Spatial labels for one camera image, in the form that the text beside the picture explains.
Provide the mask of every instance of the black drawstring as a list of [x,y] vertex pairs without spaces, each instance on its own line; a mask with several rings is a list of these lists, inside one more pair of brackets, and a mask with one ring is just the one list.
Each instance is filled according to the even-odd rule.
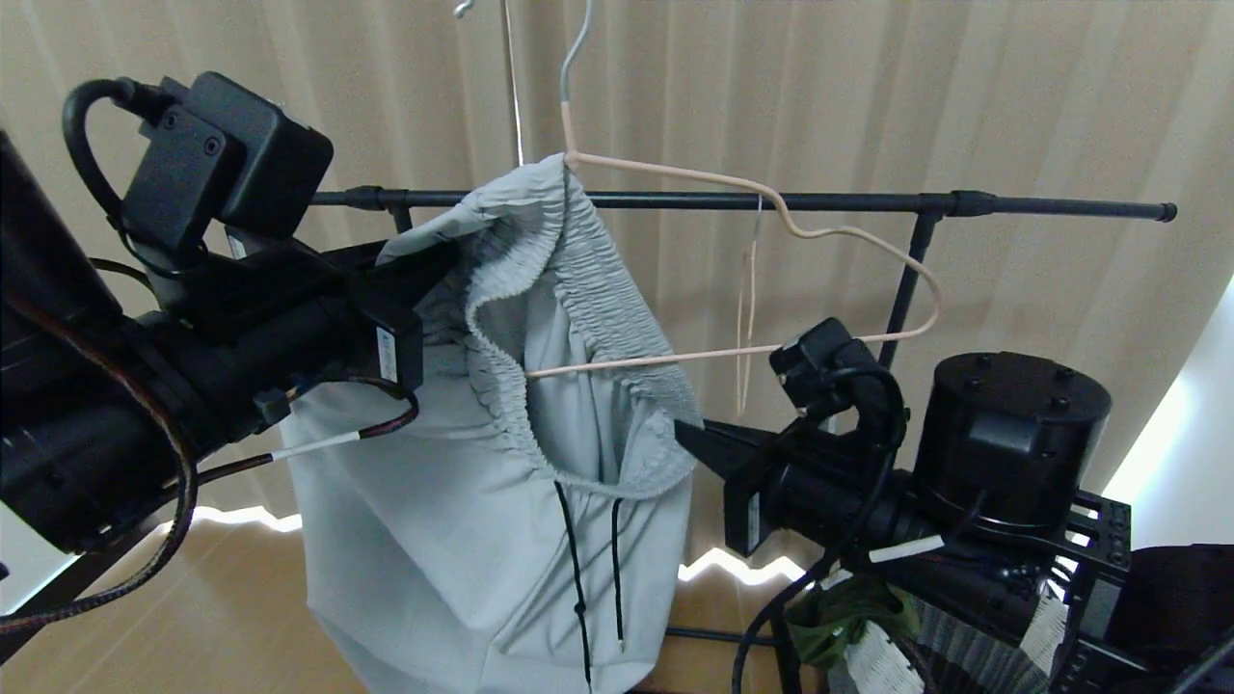
[[617,557],[617,509],[621,508],[621,499],[613,500],[612,524],[612,548],[613,548],[613,589],[617,595],[613,604],[617,606],[617,648],[626,652],[626,625],[621,619],[621,562]]
[[565,500],[565,489],[560,482],[553,482],[557,487],[557,500],[561,503],[561,517],[565,519],[565,537],[570,542],[570,561],[574,562],[574,592],[579,601],[574,605],[574,614],[579,615],[579,630],[582,632],[582,674],[587,679],[587,692],[591,692],[591,643],[587,640],[587,603],[582,598],[582,569],[579,568],[579,543],[574,537],[574,520],[570,517],[570,504]]

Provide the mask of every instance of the curtain fold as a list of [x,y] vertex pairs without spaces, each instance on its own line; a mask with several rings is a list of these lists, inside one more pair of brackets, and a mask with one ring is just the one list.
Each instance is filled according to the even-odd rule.
[[[558,69],[584,0],[511,2],[524,147],[563,147]],[[943,320],[901,346],[912,466],[934,364],[1009,349],[1067,363],[1114,396],[1083,485],[1101,490],[1177,374],[1234,269],[1234,12],[1169,2],[598,2],[571,79],[585,152],[753,178],[786,191],[948,191],[1177,201],[1177,221],[946,220],[928,265]],[[584,167],[589,189],[697,189]],[[679,351],[735,346],[753,212],[603,212]],[[802,214],[902,248],[911,215]],[[827,316],[882,332],[901,264],[763,220],[755,343]],[[908,325],[928,311],[918,293]],[[692,363],[708,417],[737,421],[732,361]],[[742,424],[791,409],[765,359]],[[691,554],[722,543],[721,485],[696,483]],[[754,563],[789,551],[777,541]]]
[[[323,188],[471,188],[561,149],[558,72],[584,0],[0,0],[0,119],[91,254],[126,261],[69,165],[67,91],[94,77],[181,82],[215,69],[334,142]],[[946,220],[928,265],[943,320],[900,348],[918,416],[933,367],[967,351],[1050,357],[1101,380],[1114,412],[1085,479],[1101,490],[1177,374],[1234,270],[1234,5],[1227,2],[598,1],[573,75],[584,151],[754,178],[785,191],[946,191],[1176,201],[1170,225],[1072,217]],[[513,94],[517,91],[517,104]],[[116,185],[139,161],[133,120],[100,106],[91,142]],[[702,186],[584,168],[594,190]],[[438,214],[416,212],[417,220]],[[749,212],[603,211],[679,351],[737,336]],[[796,215],[907,247],[912,217]],[[316,248],[387,237],[389,216],[317,209]],[[222,248],[217,231],[210,243]],[[827,316],[881,332],[900,263],[847,238],[802,241],[764,214],[755,343]],[[153,304],[107,278],[131,312]],[[926,316],[924,289],[909,325]],[[732,361],[686,367],[708,417],[792,416],[758,358],[737,419]],[[220,453],[232,459],[274,437]],[[719,483],[701,470],[690,557],[722,545]],[[204,489],[221,508],[295,509],[283,468]],[[771,543],[805,558],[805,543]]]

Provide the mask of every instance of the label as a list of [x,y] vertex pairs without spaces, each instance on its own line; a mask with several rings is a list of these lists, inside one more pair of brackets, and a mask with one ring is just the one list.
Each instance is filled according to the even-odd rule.
[[232,258],[238,261],[244,256],[248,256],[248,251],[244,249],[244,245],[239,242],[239,238],[236,238],[230,233],[225,236],[227,236],[227,245],[232,247]]
[[378,326],[378,368],[381,378],[399,383],[399,354],[394,347],[394,335]]
[[759,496],[761,493],[750,496],[749,504],[745,506],[745,553],[749,554],[758,550],[759,547],[759,530],[761,519],[759,517]]

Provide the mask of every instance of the fabric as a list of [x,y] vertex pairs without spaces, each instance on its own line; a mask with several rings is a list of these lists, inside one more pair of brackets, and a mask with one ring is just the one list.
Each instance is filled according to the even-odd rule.
[[[921,617],[917,650],[939,692],[948,694],[1040,694],[1049,684],[1054,648],[1062,641],[1067,609],[1043,595],[1019,648],[972,629],[943,610],[911,598]],[[922,680],[908,659],[870,624],[845,652],[848,667],[827,674],[832,694],[918,694]]]
[[[420,419],[292,462],[308,605],[375,693],[626,692],[655,663],[685,542],[694,461],[673,422],[701,420],[690,384],[674,366],[523,375],[670,351],[560,156],[379,262],[443,240],[463,261],[418,306]],[[399,408],[321,387],[283,436]]]
[[909,641],[921,627],[908,595],[869,574],[856,574],[827,590],[810,590],[784,616],[797,657],[824,671],[844,659],[845,646],[861,640],[868,622]]

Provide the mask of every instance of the light gray garment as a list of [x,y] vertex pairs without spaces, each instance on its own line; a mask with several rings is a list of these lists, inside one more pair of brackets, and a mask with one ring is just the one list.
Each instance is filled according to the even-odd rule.
[[[379,262],[442,240],[458,240],[463,261],[418,309],[420,419],[291,463],[308,604],[376,693],[586,692],[569,522],[594,692],[626,692],[655,663],[685,543],[694,461],[673,422],[700,424],[690,384],[676,366],[524,378],[670,353],[560,156],[475,190]],[[401,408],[360,385],[321,387],[283,436],[294,446]]]

